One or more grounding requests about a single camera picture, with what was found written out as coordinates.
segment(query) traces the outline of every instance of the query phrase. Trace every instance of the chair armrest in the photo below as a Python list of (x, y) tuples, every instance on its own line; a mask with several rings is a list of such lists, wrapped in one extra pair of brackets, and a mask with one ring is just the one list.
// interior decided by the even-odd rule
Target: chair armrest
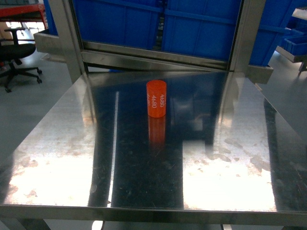
[(18, 30), (25, 30), (25, 28), (23, 28), (23, 27), (19, 27), (19, 28), (8, 28), (8, 29), (5, 29), (5, 30), (4, 30), (5, 32), (11, 32), (11, 33), (12, 33), (13, 41), (14, 41), (14, 44), (15, 44), (15, 45), (18, 45), (18, 38), (17, 38), (17, 31), (18, 31)]

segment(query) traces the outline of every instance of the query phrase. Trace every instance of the metal beam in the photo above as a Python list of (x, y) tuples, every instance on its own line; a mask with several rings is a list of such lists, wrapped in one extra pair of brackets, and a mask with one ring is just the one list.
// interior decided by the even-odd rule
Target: metal beam
[(229, 70), (246, 73), (266, 0), (242, 0)]
[(56, 24), (66, 59), (71, 81), (74, 83), (86, 70), (81, 56), (81, 37), (71, 1), (49, 0), (51, 12)]

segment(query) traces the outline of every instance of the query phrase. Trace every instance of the smudge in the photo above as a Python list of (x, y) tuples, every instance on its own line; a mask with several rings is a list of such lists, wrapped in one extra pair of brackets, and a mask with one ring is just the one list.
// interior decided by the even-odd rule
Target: smudge
[(28, 166), (32, 167), (32, 168), (37, 167), (38, 166), (38, 162), (36, 160), (30, 161)]
[(270, 171), (271, 167), (270, 164), (264, 162), (261, 157), (255, 156), (250, 159), (250, 162), (261, 172), (262, 169), (266, 171)]
[(23, 167), (27, 167), (28, 164), (29, 164), (30, 159), (31, 159), (30, 157), (25, 157), (25, 158), (23, 158), (23, 159), (21, 160), (21, 165), (22, 165)]
[(225, 139), (224, 142), (229, 144), (229, 145), (233, 145), (233, 146), (237, 147), (238, 149), (242, 149), (243, 148), (242, 145), (240, 145), (238, 142), (236, 142), (235, 140), (232, 140), (230, 138)]
[(231, 162), (231, 159), (222, 155), (222, 154), (218, 154), (219, 155), (219, 158), (225, 162)]
[(37, 194), (36, 194), (36, 191), (34, 189), (32, 189), (31, 192), (28, 195), (26, 195), (26, 196), (27, 196), (27, 198), (30, 198), (32, 196), (37, 197)]
[(243, 150), (248, 156), (252, 156), (252, 154), (249, 152), (249, 151), (247, 151), (247, 150)]
[(201, 162), (204, 164), (204, 165), (209, 165), (209, 163), (205, 160), (201, 160)]
[(81, 155), (80, 152), (76, 152), (76, 151), (74, 151), (72, 154), (73, 154), (73, 156), (79, 156), (79, 155)]
[(224, 147), (219, 147), (219, 152), (222, 152), (222, 153), (231, 153), (231, 151), (229, 149), (226, 149)]
[(233, 144), (232, 139), (229, 139), (229, 138), (225, 139), (224, 142), (227, 143), (227, 144), (229, 144), (229, 145), (232, 145), (232, 144)]
[(208, 155), (208, 158), (210, 159), (210, 160), (216, 160), (216, 159), (221, 159), (221, 160), (223, 160), (223, 161), (226, 161), (226, 162), (231, 162), (231, 159), (230, 158), (228, 158), (228, 157), (226, 157), (226, 156), (224, 156), (223, 154), (212, 154), (212, 155)]
[(18, 187), (17, 187), (17, 186), (15, 186), (15, 185), (10, 185), (9, 192), (10, 192), (11, 194), (16, 193), (17, 191), (18, 191)]
[(219, 156), (218, 156), (218, 154), (211, 154), (211, 155), (208, 155), (208, 158), (213, 161), (213, 160), (218, 159)]
[(22, 159), (21, 161), (21, 165), (23, 167), (37, 167), (38, 166), (38, 162), (36, 160), (32, 160), (31, 161), (31, 158), (30, 157), (25, 157)]

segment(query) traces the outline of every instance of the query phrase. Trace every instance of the blue storage bin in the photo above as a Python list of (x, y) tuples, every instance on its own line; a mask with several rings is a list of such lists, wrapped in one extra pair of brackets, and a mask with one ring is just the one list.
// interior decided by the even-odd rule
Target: blue storage bin
[(307, 21), (304, 19), (298, 18), (296, 21), (296, 29), (305, 28), (307, 27)]
[(307, 27), (296, 28), (296, 29), (293, 29), (292, 31), (300, 33), (301, 35), (307, 35)]
[(256, 66), (267, 66), (276, 47), (288, 30), (264, 26), (259, 27), (249, 63)]
[(236, 20), (165, 10), (162, 50), (228, 60)]
[(152, 49), (161, 8), (122, 0), (74, 0), (84, 40)]
[(167, 8), (173, 11), (236, 20), (240, 4), (241, 0), (168, 0)]
[(307, 36), (286, 39), (284, 49), (293, 55), (307, 55)]
[(298, 37), (304, 35), (303, 32), (297, 30), (287, 30), (287, 33), (282, 37), (282, 40), (279, 43), (279, 46), (284, 47), (286, 43), (286, 39), (290, 37)]
[(48, 0), (44, 0), (44, 5), (45, 5), (45, 12), (46, 12), (47, 23), (48, 23), (48, 28), (49, 28), (49, 34), (58, 35), (57, 28), (53, 20), (53, 16), (51, 13), (51, 9), (50, 9)]
[(260, 25), (285, 28), (295, 8), (304, 6), (306, 0), (266, 0)]

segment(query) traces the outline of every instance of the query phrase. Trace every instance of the metal leg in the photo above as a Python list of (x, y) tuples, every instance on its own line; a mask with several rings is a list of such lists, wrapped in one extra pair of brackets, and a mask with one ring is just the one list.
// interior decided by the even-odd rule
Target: metal leg
[(298, 70), (299, 70), (299, 73), (298, 73), (298, 77), (299, 77), (302, 72), (307, 71), (307, 62), (302, 62)]
[(39, 79), (39, 77), (33, 73), (27, 73), (27, 72), (18, 72), (18, 74), (20, 75), (24, 75), (24, 76), (29, 76), (29, 77), (34, 77), (34, 78), (37, 78)]
[(10, 75), (8, 76), (8, 78), (6, 79), (6, 82), (5, 82), (5, 84), (4, 84), (4, 88), (5, 88), (5, 91), (6, 91), (6, 92), (12, 92), (11, 89), (9, 89), (9, 83), (11, 82), (11, 80), (13, 79), (13, 77), (14, 77), (14, 74), (10, 74)]
[(18, 70), (18, 71), (29, 71), (29, 70), (34, 70), (34, 69), (38, 70), (38, 67), (32, 67), (32, 68), (18, 68), (17, 70)]

